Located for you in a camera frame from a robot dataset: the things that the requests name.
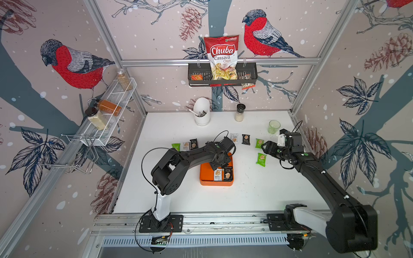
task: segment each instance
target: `green glass cup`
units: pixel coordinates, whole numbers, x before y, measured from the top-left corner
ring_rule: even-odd
[[[278,129],[280,129],[280,127],[280,122],[278,122],[277,120],[271,120],[268,124],[268,132],[273,135],[278,131]]]

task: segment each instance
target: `metal rail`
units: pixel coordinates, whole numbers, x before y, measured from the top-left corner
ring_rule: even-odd
[[[239,58],[238,63],[255,62],[257,65],[317,65],[319,57],[271,57]],[[126,59],[123,67],[187,66],[188,64],[209,63],[208,59]]]

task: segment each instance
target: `vent grille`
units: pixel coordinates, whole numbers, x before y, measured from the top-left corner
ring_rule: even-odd
[[[136,236],[141,246],[150,246],[152,236]],[[168,247],[246,246],[289,244],[287,234],[234,234],[234,235],[172,235]],[[102,247],[138,246],[134,236],[106,236]]]

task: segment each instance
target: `black mounting plate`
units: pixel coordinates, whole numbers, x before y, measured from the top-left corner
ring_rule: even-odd
[[[267,214],[267,220],[270,231],[305,230],[298,223],[295,223],[291,227],[288,227],[286,224],[284,213],[269,213]]]
[[[168,223],[172,223],[173,230],[172,232],[182,232],[182,224],[183,224],[183,215],[170,215],[168,219]],[[140,227],[139,233],[156,233],[159,232],[158,229],[155,227],[155,224],[150,219],[149,215],[143,216],[140,220]],[[170,233],[171,226],[167,225],[163,232]]]

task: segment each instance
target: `bird illustration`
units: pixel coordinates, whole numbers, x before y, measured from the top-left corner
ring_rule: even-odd
[[[271,57],[275,53],[290,53],[296,57],[303,57],[292,49],[281,36],[281,32],[274,28],[263,10],[249,11],[242,22],[245,23],[244,42],[249,50],[257,55]]]
[[[92,90],[92,98],[88,100],[88,103],[94,99],[93,88],[102,80],[105,69],[115,64],[87,51],[74,50],[55,39],[44,42],[40,48],[40,54],[45,65],[51,64],[68,84],[78,89]]]
[[[391,8],[397,8],[398,15],[396,17],[404,15],[404,14],[400,13],[399,8],[405,6],[406,4],[409,4],[409,3],[413,2],[413,0],[373,0],[371,2],[366,3],[365,5],[367,6],[367,5],[373,4],[373,3],[378,2],[378,1],[382,1],[382,2],[386,3],[386,7],[385,7],[384,11],[379,16],[383,16],[385,11],[389,7],[391,7]]]

